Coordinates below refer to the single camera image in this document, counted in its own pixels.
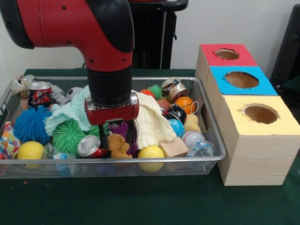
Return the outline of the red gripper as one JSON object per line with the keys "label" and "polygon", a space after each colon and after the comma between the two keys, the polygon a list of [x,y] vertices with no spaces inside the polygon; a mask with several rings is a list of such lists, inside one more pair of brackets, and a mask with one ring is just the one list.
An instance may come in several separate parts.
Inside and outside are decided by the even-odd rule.
{"label": "red gripper", "polygon": [[131,92],[130,99],[124,105],[117,107],[100,107],[95,105],[91,98],[86,98],[84,108],[89,123],[98,125],[101,146],[108,150],[107,135],[104,132],[104,124],[107,122],[127,122],[127,143],[133,142],[134,120],[139,113],[139,99],[135,92]]}

